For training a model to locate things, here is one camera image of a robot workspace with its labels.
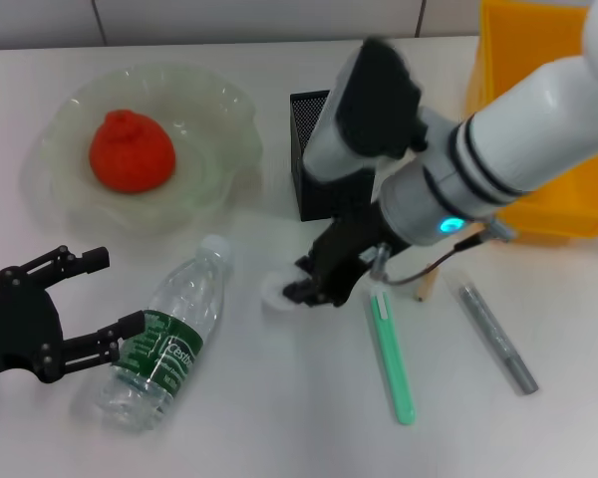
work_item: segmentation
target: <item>white table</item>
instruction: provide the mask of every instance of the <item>white table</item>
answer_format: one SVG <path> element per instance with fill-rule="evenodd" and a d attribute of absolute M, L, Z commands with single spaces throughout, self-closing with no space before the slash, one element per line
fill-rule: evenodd
<path fill-rule="evenodd" d="M 424 103 L 457 119 L 476 39 L 396 43 L 425 85 Z M 329 88 L 357 45 L 0 52 L 0 269 L 60 244 L 106 245 L 112 255 L 111 269 L 52 289 L 66 337 L 142 307 L 208 231 L 251 250 L 235 269 L 248 285 L 233 281 L 223 323 L 160 430 L 132 437 L 102 425 L 91 399 L 103 368 L 53 385 L 25 371 L 1 374 L 0 476 L 598 478 L 598 240 L 487 246 L 453 260 L 541 385 L 529 397 L 513 393 L 443 281 L 425 305 L 393 294 L 418 406 L 411 427 L 391 412 L 359 291 L 340 310 L 285 320 L 260 313 L 263 274 L 304 254 L 326 224 L 297 219 L 288 96 Z M 65 217 L 28 158 L 37 135 L 94 76 L 157 60 L 205 65 L 253 98 L 265 147 L 260 187 L 236 187 L 221 214 L 155 238 Z M 393 271 L 418 270 L 448 246 L 409 250 Z"/>

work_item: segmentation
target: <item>white tile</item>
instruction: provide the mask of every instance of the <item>white tile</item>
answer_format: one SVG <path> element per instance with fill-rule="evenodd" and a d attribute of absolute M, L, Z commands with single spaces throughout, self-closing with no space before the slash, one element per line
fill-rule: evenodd
<path fill-rule="evenodd" d="M 551 5 L 589 5 L 593 0 L 529 0 Z M 422 37 L 475 35 L 480 0 L 428 0 L 421 26 Z"/>
<path fill-rule="evenodd" d="M 421 0 L 98 0 L 111 45 L 414 36 Z"/>
<path fill-rule="evenodd" d="M 0 0 L 0 49 L 98 45 L 89 0 Z"/>

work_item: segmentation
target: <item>bottle cap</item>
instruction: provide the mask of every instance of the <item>bottle cap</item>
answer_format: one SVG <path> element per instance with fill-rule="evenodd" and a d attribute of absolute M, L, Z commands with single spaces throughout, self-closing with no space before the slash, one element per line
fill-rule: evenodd
<path fill-rule="evenodd" d="M 199 248 L 214 252 L 226 267 L 232 266 L 232 246 L 230 246 L 230 243 L 225 238 L 216 234 L 210 234 L 203 238 L 201 244 L 199 244 Z"/>

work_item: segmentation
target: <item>glass bowl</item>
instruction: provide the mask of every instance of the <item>glass bowl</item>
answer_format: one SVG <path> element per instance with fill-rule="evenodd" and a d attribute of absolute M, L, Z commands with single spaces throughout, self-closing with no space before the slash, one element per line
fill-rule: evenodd
<path fill-rule="evenodd" d="M 175 173 L 163 186 L 123 194 L 104 186 L 89 147 L 106 113 L 132 110 L 156 120 L 175 149 Z M 111 72 L 66 100 L 38 143 L 54 198 L 97 208 L 133 230 L 180 223 L 223 202 L 234 175 L 258 164 L 262 145 L 250 98 L 219 75 L 181 64 L 145 64 Z"/>

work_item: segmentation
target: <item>gray marker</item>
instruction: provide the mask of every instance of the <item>gray marker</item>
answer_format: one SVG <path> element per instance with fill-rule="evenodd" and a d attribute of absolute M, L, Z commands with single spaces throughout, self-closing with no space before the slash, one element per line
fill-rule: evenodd
<path fill-rule="evenodd" d="M 526 395 L 538 390 L 538 384 L 520 358 L 513 343 L 472 283 L 462 283 L 455 291 L 466 310 L 482 331 L 487 342 L 507 367 L 511 376 Z"/>

